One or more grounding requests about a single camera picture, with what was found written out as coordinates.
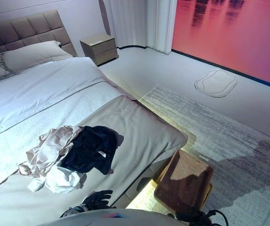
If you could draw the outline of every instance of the baseboard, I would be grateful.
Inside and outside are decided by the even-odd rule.
[[[137,45],[129,45],[129,46],[123,46],[123,47],[117,47],[117,48],[124,49],[124,48],[131,48],[131,47],[147,48],[147,46],[137,46]]]
[[[193,55],[190,55],[190,54],[186,54],[186,53],[180,52],[180,51],[175,50],[175,49],[172,49],[172,52],[181,54],[181,55],[183,55],[183,56],[186,56],[186,57],[189,57],[189,58],[192,58],[192,59],[201,61],[201,62],[203,62],[203,63],[209,64],[209,65],[212,65],[212,66],[215,66],[215,67],[220,67],[220,68],[222,68],[222,69],[224,69],[224,70],[226,70],[226,71],[229,71],[229,72],[238,74],[238,75],[240,75],[240,76],[243,76],[243,77],[245,77],[245,78],[251,79],[251,80],[256,81],[256,82],[259,82],[259,83],[264,84],[264,85],[266,85],[266,86],[270,86],[270,82],[267,82],[267,81],[265,81],[265,80],[258,79],[258,78],[256,78],[256,77],[253,77],[253,76],[251,76],[251,75],[248,75],[248,74],[245,74],[245,73],[242,73],[242,72],[238,72],[238,71],[233,70],[233,69],[231,69],[231,68],[228,68],[228,67],[225,67],[225,66],[222,66],[222,65],[215,64],[215,63],[213,63],[213,62],[204,60],[204,59],[202,59],[202,58],[198,58],[198,57],[193,56]]]

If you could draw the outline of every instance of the brown basket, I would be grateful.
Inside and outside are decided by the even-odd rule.
[[[200,210],[210,192],[213,169],[193,155],[178,150],[167,166],[154,196],[172,212]]]

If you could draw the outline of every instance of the curtain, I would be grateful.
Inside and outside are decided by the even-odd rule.
[[[177,0],[147,0],[147,46],[169,54],[172,50]]]
[[[119,48],[150,47],[169,54],[177,0],[103,0]]]

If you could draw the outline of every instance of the tufted headboard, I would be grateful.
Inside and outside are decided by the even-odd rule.
[[[63,50],[76,57],[57,10],[0,23],[0,52],[51,40],[59,41]]]

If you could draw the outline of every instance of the clothing pile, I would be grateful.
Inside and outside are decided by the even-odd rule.
[[[45,185],[54,193],[68,193],[81,188],[93,167],[108,174],[116,148],[116,135],[107,127],[62,126],[39,136],[19,172],[33,178],[28,185],[32,192]]]

